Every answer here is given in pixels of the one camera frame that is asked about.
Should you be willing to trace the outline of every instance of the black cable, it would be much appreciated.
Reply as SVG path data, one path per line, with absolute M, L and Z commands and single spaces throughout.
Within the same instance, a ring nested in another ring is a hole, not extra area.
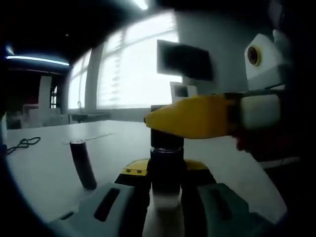
M 8 148 L 6 150 L 6 154 L 9 155 L 19 148 L 28 148 L 30 145 L 35 145 L 39 141 L 40 141 L 40 137 L 33 137 L 31 139 L 23 138 L 17 146 Z

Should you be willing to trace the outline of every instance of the window frame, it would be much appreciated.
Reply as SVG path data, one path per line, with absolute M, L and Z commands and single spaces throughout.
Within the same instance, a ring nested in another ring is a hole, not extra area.
M 85 109 L 85 97 L 86 97 L 86 85 L 87 85 L 87 77 L 88 77 L 88 68 L 89 68 L 89 64 L 90 64 L 90 60 L 91 60 L 91 55 L 92 55 L 92 49 L 88 50 L 81 58 L 79 58 L 79 60 L 77 60 L 74 63 L 74 66 L 72 68 L 72 70 L 69 73 L 69 79 L 68 79 L 68 95 L 67 95 L 67 109 L 68 112 L 75 112 L 75 111 L 82 111 Z M 77 72 L 74 73 L 74 69 L 75 68 L 79 68 L 79 70 Z M 83 80 L 83 75 L 86 74 L 84 80 L 84 94 L 83 94 L 83 100 L 80 100 L 81 97 L 81 82 Z M 71 91 L 71 82 L 74 79 L 79 80 L 79 91 L 78 91 L 78 103 L 81 102 L 81 105 L 83 104 L 83 106 L 78 106 L 76 108 L 70 108 L 70 91 Z
M 53 92 L 50 95 L 50 108 L 51 109 L 57 108 L 57 90 L 58 90 L 58 86 L 55 86 Z

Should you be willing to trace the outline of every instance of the black cylindrical object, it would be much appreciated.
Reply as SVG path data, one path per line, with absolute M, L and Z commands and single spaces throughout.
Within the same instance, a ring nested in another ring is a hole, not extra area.
M 82 186 L 89 190 L 96 189 L 97 182 L 94 178 L 85 141 L 72 141 L 70 143 L 70 149 Z
M 152 106 L 152 111 L 162 106 Z M 151 158 L 148 174 L 153 193 L 177 196 L 185 169 L 182 137 L 151 129 Z

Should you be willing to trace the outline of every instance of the ceiling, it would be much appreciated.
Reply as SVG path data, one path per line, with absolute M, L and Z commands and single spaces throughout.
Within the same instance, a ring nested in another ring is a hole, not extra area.
M 210 6 L 209 0 L 150 1 L 150 8 L 142 11 L 133 0 L 11 0 L 1 21 L 2 43 L 11 45 L 16 55 L 42 53 L 74 62 L 116 28 L 163 8 L 241 11 L 252 2 L 214 1 Z M 261 6 L 267 1 L 254 2 L 257 10 L 250 14 L 265 11 Z

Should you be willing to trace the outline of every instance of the wall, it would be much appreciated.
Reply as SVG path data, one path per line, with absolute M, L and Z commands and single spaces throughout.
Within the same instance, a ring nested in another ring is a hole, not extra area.
M 248 89 L 244 50 L 258 34 L 272 35 L 268 23 L 222 12 L 176 12 L 180 43 L 209 51 L 212 82 L 191 80 L 198 94 L 242 92 Z
M 38 104 L 41 74 L 30 71 L 8 71 L 2 80 L 8 112 L 22 111 L 24 104 Z
M 145 115 L 150 113 L 150 108 L 117 109 L 111 111 L 111 119 L 117 121 L 143 122 Z

